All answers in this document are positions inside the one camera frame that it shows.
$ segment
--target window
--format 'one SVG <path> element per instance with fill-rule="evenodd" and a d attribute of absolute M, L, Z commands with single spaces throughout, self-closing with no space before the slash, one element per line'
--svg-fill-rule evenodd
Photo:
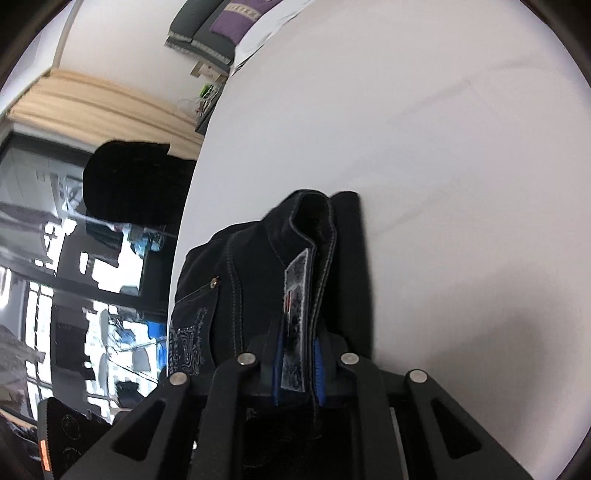
<path fill-rule="evenodd" d="M 14 134 L 0 149 L 0 406 L 32 418 L 55 396 L 112 420 L 166 363 L 176 239 L 88 216 L 88 156 Z"/>

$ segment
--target black denim jacket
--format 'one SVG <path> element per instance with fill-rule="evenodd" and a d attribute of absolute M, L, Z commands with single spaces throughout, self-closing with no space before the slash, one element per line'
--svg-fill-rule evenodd
<path fill-rule="evenodd" d="M 225 228 L 193 248 L 181 271 L 168 374 L 212 373 L 265 337 L 276 403 L 320 395 L 318 328 L 371 354 L 371 297 L 359 197 L 298 190 L 261 221 Z"/>

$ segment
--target purple cushion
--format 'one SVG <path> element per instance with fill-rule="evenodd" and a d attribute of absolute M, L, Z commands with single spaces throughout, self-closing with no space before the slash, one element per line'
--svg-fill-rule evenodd
<path fill-rule="evenodd" d="M 281 0 L 240 0 L 231 2 L 209 28 L 210 32 L 223 35 L 238 45 L 255 22 Z"/>

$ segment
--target beige curtain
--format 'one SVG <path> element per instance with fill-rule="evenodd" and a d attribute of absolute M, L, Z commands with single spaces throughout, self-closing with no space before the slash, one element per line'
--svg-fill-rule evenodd
<path fill-rule="evenodd" d="M 98 147 L 112 139 L 170 143 L 170 153 L 197 158 L 203 136 L 175 105 L 107 80 L 53 69 L 10 109 L 14 122 Z"/>

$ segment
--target jacket pocket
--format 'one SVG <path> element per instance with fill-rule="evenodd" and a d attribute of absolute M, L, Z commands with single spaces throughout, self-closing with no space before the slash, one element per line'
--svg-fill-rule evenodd
<path fill-rule="evenodd" d="M 174 305 L 168 332 L 168 375 L 215 370 L 209 337 L 218 294 L 218 281 L 213 278 Z"/>

